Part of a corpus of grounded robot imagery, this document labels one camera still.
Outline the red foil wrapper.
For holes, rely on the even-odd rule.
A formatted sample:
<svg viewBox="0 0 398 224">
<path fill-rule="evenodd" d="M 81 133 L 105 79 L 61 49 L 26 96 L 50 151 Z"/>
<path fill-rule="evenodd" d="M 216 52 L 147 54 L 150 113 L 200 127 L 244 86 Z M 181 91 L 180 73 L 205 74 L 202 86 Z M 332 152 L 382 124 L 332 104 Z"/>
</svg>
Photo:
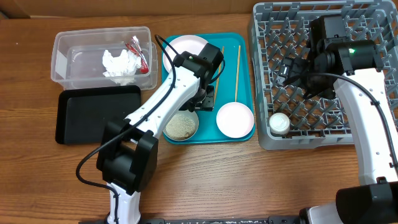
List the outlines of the red foil wrapper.
<svg viewBox="0 0 398 224">
<path fill-rule="evenodd" d="M 130 41 L 126 44 L 126 47 L 135 55 L 137 55 L 141 59 L 141 67 L 140 67 L 140 72 L 141 73 L 148 73 L 149 72 L 149 67 L 147 64 L 147 60 L 143 54 L 143 51 L 141 49 L 139 39 L 134 35 L 131 37 Z"/>
</svg>

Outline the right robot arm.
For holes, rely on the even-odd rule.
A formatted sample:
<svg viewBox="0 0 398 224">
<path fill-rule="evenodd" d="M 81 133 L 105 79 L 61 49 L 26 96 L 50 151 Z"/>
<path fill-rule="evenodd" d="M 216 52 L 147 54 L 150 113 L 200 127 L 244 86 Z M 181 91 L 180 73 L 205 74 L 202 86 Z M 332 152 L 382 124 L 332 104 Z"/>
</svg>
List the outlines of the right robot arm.
<svg viewBox="0 0 398 224">
<path fill-rule="evenodd" d="M 310 23 L 307 58 L 285 58 L 278 85 L 304 90 L 304 98 L 339 98 L 358 157 L 357 187 L 335 201 L 304 208 L 297 223 L 396 223 L 397 130 L 385 92 L 383 62 L 372 40 L 351 40 L 339 14 Z"/>
</svg>

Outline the white cup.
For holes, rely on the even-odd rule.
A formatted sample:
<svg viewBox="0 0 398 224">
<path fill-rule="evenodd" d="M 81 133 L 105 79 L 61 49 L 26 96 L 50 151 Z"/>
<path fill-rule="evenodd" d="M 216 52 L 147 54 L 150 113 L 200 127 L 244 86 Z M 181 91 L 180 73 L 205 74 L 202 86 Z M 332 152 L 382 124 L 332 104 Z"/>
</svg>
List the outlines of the white cup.
<svg viewBox="0 0 398 224">
<path fill-rule="evenodd" d="M 269 118 L 270 131 L 274 136 L 283 136 L 290 131 L 290 119 L 286 114 L 274 113 Z"/>
</svg>

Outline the small white plate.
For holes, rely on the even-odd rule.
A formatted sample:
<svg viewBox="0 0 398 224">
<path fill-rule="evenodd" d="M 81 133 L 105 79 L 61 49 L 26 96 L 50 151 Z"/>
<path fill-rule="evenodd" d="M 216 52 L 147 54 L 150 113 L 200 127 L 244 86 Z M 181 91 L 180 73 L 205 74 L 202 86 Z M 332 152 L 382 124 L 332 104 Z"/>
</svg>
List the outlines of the small white plate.
<svg viewBox="0 0 398 224">
<path fill-rule="evenodd" d="M 254 127 L 253 112 L 244 104 L 230 102 L 223 105 L 217 115 L 218 129 L 229 138 L 243 138 Z"/>
</svg>

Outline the white napkin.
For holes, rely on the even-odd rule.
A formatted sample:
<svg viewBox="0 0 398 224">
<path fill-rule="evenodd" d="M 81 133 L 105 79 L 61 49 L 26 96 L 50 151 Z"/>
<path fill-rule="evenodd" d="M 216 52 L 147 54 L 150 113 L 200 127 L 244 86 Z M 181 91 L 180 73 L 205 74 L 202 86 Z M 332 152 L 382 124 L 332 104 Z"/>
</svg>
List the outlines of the white napkin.
<svg viewBox="0 0 398 224">
<path fill-rule="evenodd" d="M 141 58 L 126 49 L 122 50 L 118 57 L 113 57 L 108 50 L 105 50 L 102 64 L 106 69 L 103 75 L 121 86 L 135 82 L 133 76 L 142 67 Z"/>
</svg>

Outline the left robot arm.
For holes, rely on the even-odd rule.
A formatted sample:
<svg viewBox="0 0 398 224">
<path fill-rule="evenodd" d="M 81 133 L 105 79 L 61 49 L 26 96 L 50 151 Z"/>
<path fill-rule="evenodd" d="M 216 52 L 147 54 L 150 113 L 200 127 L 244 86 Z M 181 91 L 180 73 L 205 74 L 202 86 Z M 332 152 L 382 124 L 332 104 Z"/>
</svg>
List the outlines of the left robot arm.
<svg viewBox="0 0 398 224">
<path fill-rule="evenodd" d="M 209 43 L 198 54 L 177 54 L 160 88 L 124 120 L 107 124 L 96 162 L 110 191 L 107 223 L 139 223 L 139 197 L 157 167 L 160 134 L 177 111 L 213 111 L 212 83 L 223 61 Z"/>
</svg>

